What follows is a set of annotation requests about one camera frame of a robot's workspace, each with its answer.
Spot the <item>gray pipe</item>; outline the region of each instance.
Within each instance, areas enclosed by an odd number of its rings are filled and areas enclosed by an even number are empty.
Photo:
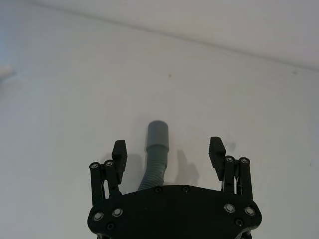
[[[168,126],[163,121],[153,121],[148,127],[147,166],[139,190],[161,186],[167,168]]]

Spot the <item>flexible hose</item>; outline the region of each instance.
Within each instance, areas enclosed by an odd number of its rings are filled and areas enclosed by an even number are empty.
[[[147,166],[139,190],[161,186],[167,167],[168,126],[163,121],[149,124],[147,137]]]

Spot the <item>white ceiling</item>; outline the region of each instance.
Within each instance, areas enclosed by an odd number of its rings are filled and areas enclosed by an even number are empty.
[[[34,0],[319,70],[318,0]]]

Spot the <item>metal screw head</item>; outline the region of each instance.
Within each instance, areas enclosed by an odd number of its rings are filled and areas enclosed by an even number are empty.
[[[234,213],[236,211],[235,206],[230,203],[225,204],[224,209],[228,213]]]
[[[93,220],[96,222],[101,220],[102,218],[103,218],[103,213],[101,213],[101,212],[98,212],[98,213],[94,214],[94,216],[93,216]]]
[[[106,229],[107,229],[108,231],[111,231],[111,230],[113,230],[114,228],[115,228],[114,223],[108,223],[107,226],[106,226]]]
[[[248,215],[250,215],[250,216],[256,215],[255,210],[254,210],[253,208],[251,208],[251,207],[246,207],[246,208],[245,208],[245,213],[248,214]]]
[[[248,160],[246,158],[242,158],[240,161],[242,161],[243,163],[248,163]]]
[[[235,220],[235,224],[239,227],[242,227],[244,225],[244,222],[243,222],[243,220],[238,218]]]
[[[123,209],[122,208],[115,208],[112,212],[113,217],[119,217],[120,215],[122,215],[123,213]]]
[[[183,186],[183,192],[188,193],[190,188],[188,186]]]
[[[98,167],[98,164],[97,163],[93,163],[92,165],[91,165],[91,168],[97,168]]]

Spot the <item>black mounting plate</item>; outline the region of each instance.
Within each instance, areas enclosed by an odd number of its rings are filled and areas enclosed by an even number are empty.
[[[234,213],[225,204],[235,207]],[[245,208],[256,214],[250,216]],[[113,216],[114,209],[123,213]],[[102,219],[93,220],[96,213]],[[99,239],[240,239],[261,223],[256,203],[242,195],[187,185],[160,186],[96,203],[88,226]]]

